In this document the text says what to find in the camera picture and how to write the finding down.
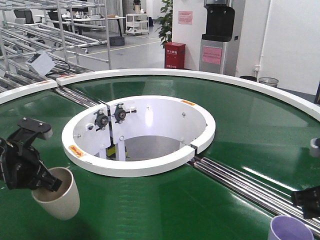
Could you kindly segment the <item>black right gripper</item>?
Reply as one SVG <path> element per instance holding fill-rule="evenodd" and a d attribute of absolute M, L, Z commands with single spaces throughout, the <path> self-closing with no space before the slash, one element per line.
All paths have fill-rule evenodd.
<path fill-rule="evenodd" d="M 315 158 L 320 156 L 319 138 L 310 140 L 309 154 Z M 293 191 L 290 196 L 294 206 L 302 207 L 304 219 L 312 219 L 320 216 L 320 186 Z"/>

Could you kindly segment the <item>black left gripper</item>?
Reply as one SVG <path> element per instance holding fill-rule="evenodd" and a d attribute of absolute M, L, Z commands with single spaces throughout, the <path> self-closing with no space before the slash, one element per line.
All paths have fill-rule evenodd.
<path fill-rule="evenodd" d="M 52 126 L 29 117 L 23 117 L 17 125 L 19 129 L 7 141 L 0 139 L 0 178 L 10 190 L 45 188 L 57 192 L 63 181 L 52 169 L 45 168 L 39 152 L 30 147 L 36 138 L 48 140 L 53 135 Z"/>

